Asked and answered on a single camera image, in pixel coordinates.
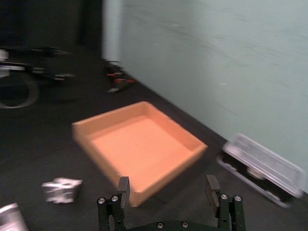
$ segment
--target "light green wall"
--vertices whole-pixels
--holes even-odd
[[[308,171],[307,0],[123,3],[130,74],[224,138],[246,134]]]

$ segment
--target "screw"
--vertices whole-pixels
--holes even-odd
[[[158,222],[157,223],[157,227],[159,228],[159,229],[161,229],[162,227],[164,226],[164,223],[163,222]]]
[[[189,223],[187,221],[182,222],[182,227],[187,228],[189,226]]]
[[[104,202],[105,202],[105,198],[103,198],[103,197],[98,200],[99,204],[103,204]]]
[[[242,200],[242,198],[241,198],[240,196],[235,196],[234,199],[235,199],[236,201],[241,201],[241,200]]]
[[[226,194],[222,194],[220,197],[224,200],[228,199],[228,196]]]
[[[111,200],[112,200],[113,202],[117,201],[118,199],[119,199],[118,196],[113,196],[113,197],[111,198]]]

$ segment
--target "orange cardboard box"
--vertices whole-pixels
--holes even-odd
[[[168,184],[207,148],[148,102],[78,121],[73,135],[115,186],[122,176],[129,177],[133,207]]]

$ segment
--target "black table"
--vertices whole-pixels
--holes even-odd
[[[244,198],[248,231],[308,230],[307,195],[290,209],[278,207],[216,163],[225,140],[142,84],[107,94],[103,61],[74,49],[65,67],[76,78],[44,87],[27,108],[0,110],[0,206],[17,202],[31,231],[98,230],[96,200],[115,188],[73,141],[71,124],[131,103],[149,101],[208,145],[203,157],[138,208],[128,208],[126,227],[177,219],[216,226],[205,195],[205,175],[214,174],[223,192]],[[82,179],[73,204],[44,201],[41,184],[56,177]]]

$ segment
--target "open box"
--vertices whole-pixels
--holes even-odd
[[[73,135],[115,186],[129,177],[131,206],[164,187],[207,147],[148,102],[76,122]]]

